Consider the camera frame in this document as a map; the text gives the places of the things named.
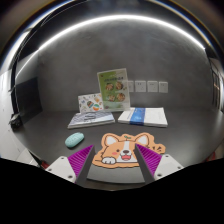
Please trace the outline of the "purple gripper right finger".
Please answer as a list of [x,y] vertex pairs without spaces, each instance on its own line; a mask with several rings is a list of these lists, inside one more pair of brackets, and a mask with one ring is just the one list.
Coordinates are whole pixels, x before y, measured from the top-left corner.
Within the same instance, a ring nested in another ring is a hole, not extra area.
[[171,155],[158,154],[139,144],[135,145],[134,153],[146,184],[183,169]]

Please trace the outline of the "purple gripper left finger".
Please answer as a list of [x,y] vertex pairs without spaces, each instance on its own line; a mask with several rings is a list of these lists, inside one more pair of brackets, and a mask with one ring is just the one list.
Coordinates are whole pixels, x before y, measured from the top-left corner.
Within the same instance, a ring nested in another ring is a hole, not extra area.
[[84,186],[94,156],[94,146],[90,145],[69,157],[60,156],[46,171],[79,186]]

